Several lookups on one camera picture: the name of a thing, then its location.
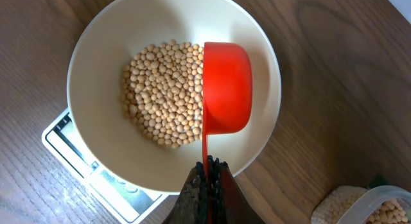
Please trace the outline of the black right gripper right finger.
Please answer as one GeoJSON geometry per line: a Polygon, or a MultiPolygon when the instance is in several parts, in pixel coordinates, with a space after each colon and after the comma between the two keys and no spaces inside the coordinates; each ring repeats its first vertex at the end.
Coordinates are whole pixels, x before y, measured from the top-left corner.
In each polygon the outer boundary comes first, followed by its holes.
{"type": "Polygon", "coordinates": [[[265,224],[244,197],[228,163],[212,156],[210,183],[212,224],[265,224]]]}

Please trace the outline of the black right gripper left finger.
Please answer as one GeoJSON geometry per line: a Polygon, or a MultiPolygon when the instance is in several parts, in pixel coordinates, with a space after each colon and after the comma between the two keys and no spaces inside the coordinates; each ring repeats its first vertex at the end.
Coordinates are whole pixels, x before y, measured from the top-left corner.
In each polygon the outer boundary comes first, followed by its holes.
{"type": "Polygon", "coordinates": [[[204,167],[197,162],[163,224],[206,224],[207,183],[204,167]]]}

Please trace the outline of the red plastic measuring scoop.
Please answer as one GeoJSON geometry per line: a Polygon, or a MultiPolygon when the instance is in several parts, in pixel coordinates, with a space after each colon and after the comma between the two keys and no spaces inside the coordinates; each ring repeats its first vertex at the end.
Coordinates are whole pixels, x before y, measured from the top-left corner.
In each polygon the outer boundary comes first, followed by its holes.
{"type": "Polygon", "coordinates": [[[229,42],[206,42],[203,73],[202,160],[207,178],[207,222],[211,223],[208,136],[242,130],[250,119],[252,73],[247,52],[229,42]]]}

